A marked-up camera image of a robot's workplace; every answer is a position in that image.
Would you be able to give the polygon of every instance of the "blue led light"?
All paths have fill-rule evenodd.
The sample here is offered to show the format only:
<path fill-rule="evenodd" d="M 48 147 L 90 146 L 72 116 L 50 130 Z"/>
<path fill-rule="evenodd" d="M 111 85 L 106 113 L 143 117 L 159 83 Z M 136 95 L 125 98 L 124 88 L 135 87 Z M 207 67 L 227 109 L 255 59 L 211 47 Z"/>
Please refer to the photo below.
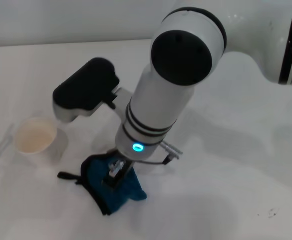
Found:
<path fill-rule="evenodd" d="M 132 149 L 133 149 L 134 151 L 136 151 L 136 152 L 141 152 L 141 151 L 144 150 L 144 146 L 141 145 L 141 144 L 139 144 L 139 143 L 134 143 L 134 144 L 132 145 Z"/>

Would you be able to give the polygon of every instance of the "black joint cap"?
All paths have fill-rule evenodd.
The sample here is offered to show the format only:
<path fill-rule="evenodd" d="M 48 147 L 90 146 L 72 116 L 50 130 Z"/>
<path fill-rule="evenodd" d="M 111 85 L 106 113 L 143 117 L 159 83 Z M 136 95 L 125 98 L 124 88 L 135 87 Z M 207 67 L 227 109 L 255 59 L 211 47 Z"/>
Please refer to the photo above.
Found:
<path fill-rule="evenodd" d="M 182 30 L 159 35 L 152 44 L 151 61 L 161 77 L 181 86 L 200 82 L 212 68 L 212 57 L 205 43 Z"/>

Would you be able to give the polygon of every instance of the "black fabric edge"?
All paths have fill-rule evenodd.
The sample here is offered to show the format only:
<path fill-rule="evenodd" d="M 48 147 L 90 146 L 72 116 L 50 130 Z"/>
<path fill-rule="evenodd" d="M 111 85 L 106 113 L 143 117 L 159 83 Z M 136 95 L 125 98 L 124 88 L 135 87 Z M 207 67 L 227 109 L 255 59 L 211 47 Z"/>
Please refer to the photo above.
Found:
<path fill-rule="evenodd" d="M 163 21 L 168 17 L 170 16 L 171 14 L 174 14 L 176 12 L 180 12 L 180 11 L 192 11 L 192 12 L 196 12 L 196 13 L 199 13 L 199 14 L 202 14 L 202 15 L 205 15 L 206 17 L 210 18 L 216 25 L 217 27 L 219 28 L 221 34 L 222 34 L 222 37 L 224 39 L 224 50 L 226 49 L 227 47 L 227 34 L 226 34 L 226 30 L 224 28 L 224 26 L 222 25 L 222 23 L 220 22 L 220 20 L 215 16 L 213 15 L 211 12 L 205 10 L 205 9 L 202 9 L 202 8 L 197 8 L 197 7 L 193 7 L 193 6 L 186 6 L 186 7 L 181 7 L 181 8 L 178 8 L 176 10 L 173 10 L 172 12 L 170 12 L 164 19 Z"/>
<path fill-rule="evenodd" d="M 137 123 L 141 128 L 143 129 L 146 129 L 148 131 L 152 131 L 152 132 L 163 132 L 163 131 L 168 131 L 172 126 L 173 124 L 175 124 L 175 122 L 173 124 L 171 124 L 170 126 L 168 127 L 165 127 L 165 128 L 152 128 L 152 127 L 149 127 L 149 126 L 146 126 L 145 124 L 141 123 L 136 117 L 135 115 L 133 114 L 132 110 L 131 110 L 131 107 L 130 107 L 130 102 L 128 104 L 128 109 L 129 109 L 129 113 L 131 115 L 131 118 L 134 120 L 135 123 Z"/>
<path fill-rule="evenodd" d="M 92 160 L 96 158 L 106 159 L 106 158 L 115 156 L 116 154 L 118 154 L 117 150 L 114 150 L 112 152 L 105 153 L 105 154 L 91 155 L 81 164 L 81 167 L 80 167 L 82 186 L 89 192 L 89 194 L 95 200 L 95 202 L 97 203 L 103 215 L 111 215 L 112 213 L 110 212 L 109 208 L 107 207 L 105 202 L 102 200 L 102 198 L 98 195 L 98 193 L 90 186 L 88 182 L 88 177 L 87 177 L 87 169 L 89 168 Z"/>
<path fill-rule="evenodd" d="M 279 76 L 279 84 L 286 85 L 288 83 L 291 67 L 292 67 L 292 20 L 286 45 L 286 51 Z"/>

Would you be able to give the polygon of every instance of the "blue cloth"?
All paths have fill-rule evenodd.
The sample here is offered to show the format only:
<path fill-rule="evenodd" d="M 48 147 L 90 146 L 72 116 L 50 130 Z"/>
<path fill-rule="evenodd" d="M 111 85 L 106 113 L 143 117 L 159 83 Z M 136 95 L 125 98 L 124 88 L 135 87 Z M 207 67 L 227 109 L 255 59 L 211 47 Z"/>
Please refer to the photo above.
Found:
<path fill-rule="evenodd" d="M 86 170 L 86 177 L 90 187 L 99 196 L 100 200 L 105 203 L 110 214 L 120 209 L 128 199 L 140 201 L 147 198 L 133 168 L 130 169 L 120 185 L 115 189 L 110 189 L 102 184 L 103 178 L 109 173 L 108 165 L 114 161 L 116 161 L 115 156 L 106 159 L 94 158 Z"/>

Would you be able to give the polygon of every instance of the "white wall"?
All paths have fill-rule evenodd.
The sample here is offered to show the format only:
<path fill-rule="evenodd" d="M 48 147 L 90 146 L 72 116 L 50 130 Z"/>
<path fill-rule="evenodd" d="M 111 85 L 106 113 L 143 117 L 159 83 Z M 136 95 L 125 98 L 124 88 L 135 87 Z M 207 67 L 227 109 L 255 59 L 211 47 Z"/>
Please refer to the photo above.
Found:
<path fill-rule="evenodd" d="M 175 0 L 0 0 L 0 46 L 148 39 Z"/>

